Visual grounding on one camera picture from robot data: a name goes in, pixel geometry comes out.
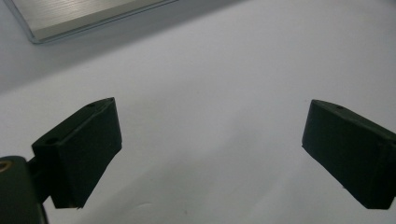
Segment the black plastic block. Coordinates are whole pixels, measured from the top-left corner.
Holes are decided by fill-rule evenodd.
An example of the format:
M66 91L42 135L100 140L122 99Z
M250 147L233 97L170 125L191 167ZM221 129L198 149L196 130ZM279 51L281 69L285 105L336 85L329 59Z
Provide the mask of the black plastic block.
M313 100L303 148L366 208L396 193L396 134L340 106Z
M114 98L84 106L34 142L55 207L83 207L121 142Z

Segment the black mount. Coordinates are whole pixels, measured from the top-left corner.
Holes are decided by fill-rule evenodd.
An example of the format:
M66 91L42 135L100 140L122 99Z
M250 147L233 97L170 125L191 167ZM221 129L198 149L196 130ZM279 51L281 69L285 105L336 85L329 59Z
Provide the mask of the black mount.
M48 223L42 203L80 208L121 149L114 98L82 107L32 145L35 157L0 158L0 222Z

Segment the silver metal plate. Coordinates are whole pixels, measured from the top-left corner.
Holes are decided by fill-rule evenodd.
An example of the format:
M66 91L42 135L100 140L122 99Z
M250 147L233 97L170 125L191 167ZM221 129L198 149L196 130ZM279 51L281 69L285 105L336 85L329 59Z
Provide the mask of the silver metal plate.
M164 0L6 0L40 42Z

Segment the metal screw hole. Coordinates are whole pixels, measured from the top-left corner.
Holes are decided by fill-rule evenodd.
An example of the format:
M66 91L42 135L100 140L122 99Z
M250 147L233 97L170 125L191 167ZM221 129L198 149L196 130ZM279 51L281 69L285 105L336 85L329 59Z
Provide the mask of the metal screw hole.
M0 173L6 171L11 165L12 161L0 161Z

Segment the white surface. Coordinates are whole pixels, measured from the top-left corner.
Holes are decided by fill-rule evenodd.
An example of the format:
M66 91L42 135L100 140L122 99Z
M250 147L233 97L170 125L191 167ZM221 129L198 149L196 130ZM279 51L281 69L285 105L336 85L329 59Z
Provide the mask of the white surface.
M1 155L116 97L123 149L52 224L393 224L301 148L310 100L396 132L396 3L183 0L46 46L0 3Z

